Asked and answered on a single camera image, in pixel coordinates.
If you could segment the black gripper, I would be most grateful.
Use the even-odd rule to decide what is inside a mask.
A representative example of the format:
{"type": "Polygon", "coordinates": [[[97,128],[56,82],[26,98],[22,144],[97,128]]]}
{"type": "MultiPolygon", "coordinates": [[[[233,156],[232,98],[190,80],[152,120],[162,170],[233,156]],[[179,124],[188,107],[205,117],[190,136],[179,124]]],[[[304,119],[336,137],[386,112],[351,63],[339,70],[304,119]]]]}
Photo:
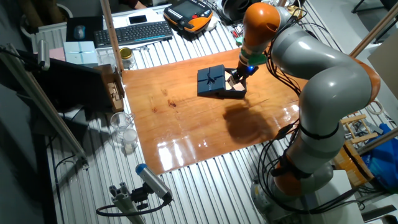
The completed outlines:
{"type": "Polygon", "coordinates": [[[240,82],[240,83],[245,83],[246,79],[253,75],[257,70],[258,66],[253,66],[253,65],[244,65],[239,63],[237,68],[231,72],[231,76],[234,80],[234,82],[240,82]]]}

